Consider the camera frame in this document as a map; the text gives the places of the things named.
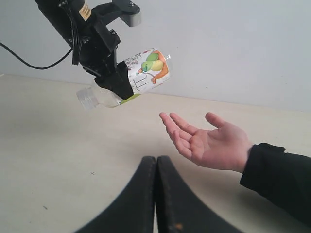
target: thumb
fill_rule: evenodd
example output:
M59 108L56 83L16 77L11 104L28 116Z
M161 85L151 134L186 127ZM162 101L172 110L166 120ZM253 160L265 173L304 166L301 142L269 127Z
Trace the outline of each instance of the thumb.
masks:
M214 113L206 113L205 119L208 121L209 124L215 126L216 128L221 128L225 124L225 121L221 119L220 116Z

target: human hand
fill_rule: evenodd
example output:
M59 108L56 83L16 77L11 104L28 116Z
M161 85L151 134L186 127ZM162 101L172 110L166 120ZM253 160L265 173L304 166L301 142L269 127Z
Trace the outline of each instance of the human hand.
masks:
M244 130L213 113L205 118L215 130L198 129L174 113L160 117L181 155L199 166L243 173L253 146Z

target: beige table surface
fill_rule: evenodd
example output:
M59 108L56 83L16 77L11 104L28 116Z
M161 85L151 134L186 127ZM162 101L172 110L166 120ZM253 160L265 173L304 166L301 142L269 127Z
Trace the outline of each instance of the beige table surface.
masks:
M310 113L155 94L86 112L76 98L82 87L0 77L1 233L73 232L114 200L145 155L169 155L198 197L245 232L310 232L240 186L241 174L197 167L178 155L158 117L176 112L211 128L204 115L214 111L255 143L311 155Z

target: black object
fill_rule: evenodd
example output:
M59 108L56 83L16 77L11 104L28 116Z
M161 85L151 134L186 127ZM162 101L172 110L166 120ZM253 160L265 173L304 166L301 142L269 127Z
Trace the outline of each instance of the black object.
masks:
M73 50L72 63L81 64L95 82L128 99L134 93L125 62L117 64L116 49L121 42L107 24L140 12L130 0L113 0L89 9L84 0L35 0L40 11Z
M112 204L76 233L241 233L204 205L167 156L144 157Z
M22 63L24 63L25 65L27 65L30 68L33 69L39 69L39 70L45 70L45 69L50 69L56 65L58 65L59 63L61 63L62 61L64 61L69 54L71 53L72 49L70 49L61 59L59 59L57 62L53 63L52 65L49 65L47 67L36 67L33 66L31 64L29 64L28 62L26 62L25 60L23 60L20 56L18 56L13 50L11 50L9 47L7 47L5 44L0 42L0 46L3 47L4 49L6 49L7 51L9 51L9 53L11 53L13 56L15 56L17 59L19 59Z

